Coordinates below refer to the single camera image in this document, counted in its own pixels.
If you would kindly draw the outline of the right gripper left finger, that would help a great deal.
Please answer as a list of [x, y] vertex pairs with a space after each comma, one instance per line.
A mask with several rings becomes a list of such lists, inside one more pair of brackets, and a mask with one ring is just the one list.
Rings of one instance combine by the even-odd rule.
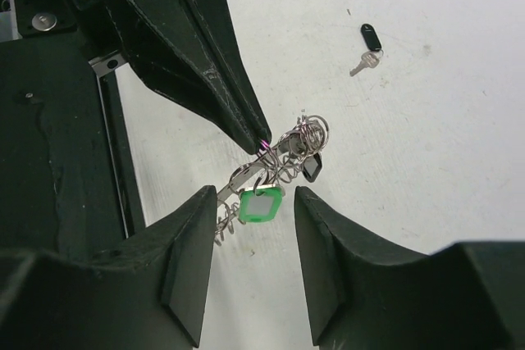
[[203, 327], [217, 192], [86, 262], [1, 253], [4, 349], [193, 349]]

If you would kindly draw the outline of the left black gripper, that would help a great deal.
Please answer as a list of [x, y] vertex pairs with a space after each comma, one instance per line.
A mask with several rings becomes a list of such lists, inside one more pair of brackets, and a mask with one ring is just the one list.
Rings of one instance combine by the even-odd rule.
[[247, 153], [272, 141], [227, 0], [62, 1], [96, 75], [128, 61], [149, 89], [211, 121]]

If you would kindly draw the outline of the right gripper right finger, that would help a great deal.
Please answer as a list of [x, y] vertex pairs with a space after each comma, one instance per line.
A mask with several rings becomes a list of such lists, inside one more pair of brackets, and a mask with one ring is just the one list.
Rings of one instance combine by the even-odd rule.
[[294, 222], [313, 344], [321, 349], [521, 349], [524, 244], [402, 247], [298, 187]]

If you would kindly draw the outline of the green tag key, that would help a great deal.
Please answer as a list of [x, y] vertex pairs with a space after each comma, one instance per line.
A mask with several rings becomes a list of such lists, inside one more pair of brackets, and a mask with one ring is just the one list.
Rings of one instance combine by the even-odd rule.
[[245, 223], [265, 223], [273, 220], [279, 211], [284, 189], [277, 184], [240, 190], [239, 218]]

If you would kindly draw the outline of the round metal keyring disc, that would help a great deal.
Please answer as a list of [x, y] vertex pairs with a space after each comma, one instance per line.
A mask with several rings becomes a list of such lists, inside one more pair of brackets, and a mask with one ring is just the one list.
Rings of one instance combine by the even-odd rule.
[[329, 138], [330, 126], [324, 117], [302, 115], [297, 119], [296, 125], [285, 132], [275, 145], [263, 140], [256, 158], [238, 167], [217, 193], [217, 206], [223, 212], [217, 214], [214, 243], [220, 246], [226, 233], [233, 234], [236, 222], [242, 225], [259, 224], [240, 220], [241, 189], [277, 184], [285, 191], [286, 185], [303, 176], [306, 158], [318, 152], [322, 155]]

